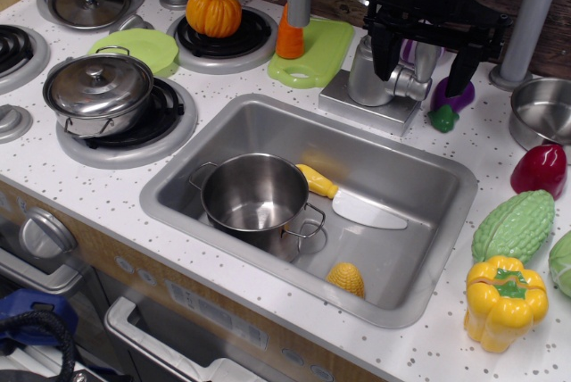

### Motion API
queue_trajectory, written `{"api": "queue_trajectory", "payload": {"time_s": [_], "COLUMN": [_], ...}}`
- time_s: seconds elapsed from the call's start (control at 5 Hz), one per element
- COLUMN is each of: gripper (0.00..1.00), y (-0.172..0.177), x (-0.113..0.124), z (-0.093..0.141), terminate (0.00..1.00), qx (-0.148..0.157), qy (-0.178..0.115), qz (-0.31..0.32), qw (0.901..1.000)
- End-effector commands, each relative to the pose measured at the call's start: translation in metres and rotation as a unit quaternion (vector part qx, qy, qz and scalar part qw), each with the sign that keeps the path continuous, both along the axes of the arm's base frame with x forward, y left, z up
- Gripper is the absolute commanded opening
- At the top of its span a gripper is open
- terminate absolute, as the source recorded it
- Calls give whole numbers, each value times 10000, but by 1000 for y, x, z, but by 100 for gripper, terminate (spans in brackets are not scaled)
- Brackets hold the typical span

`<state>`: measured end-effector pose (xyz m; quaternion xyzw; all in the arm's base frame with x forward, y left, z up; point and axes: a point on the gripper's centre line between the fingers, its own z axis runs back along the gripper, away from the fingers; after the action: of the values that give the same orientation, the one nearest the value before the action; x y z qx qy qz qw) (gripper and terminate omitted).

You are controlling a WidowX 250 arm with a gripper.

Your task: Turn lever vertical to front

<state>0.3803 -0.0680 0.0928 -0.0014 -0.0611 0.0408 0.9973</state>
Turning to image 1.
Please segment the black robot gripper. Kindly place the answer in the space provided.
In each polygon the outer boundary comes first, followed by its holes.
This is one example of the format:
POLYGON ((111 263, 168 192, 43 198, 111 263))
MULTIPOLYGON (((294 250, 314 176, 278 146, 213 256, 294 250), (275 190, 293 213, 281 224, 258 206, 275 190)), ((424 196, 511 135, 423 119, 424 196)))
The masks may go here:
POLYGON ((460 96, 488 50, 501 50, 512 19, 476 0, 368 0, 365 28, 375 74, 388 81, 403 39, 456 50, 445 89, 460 96))

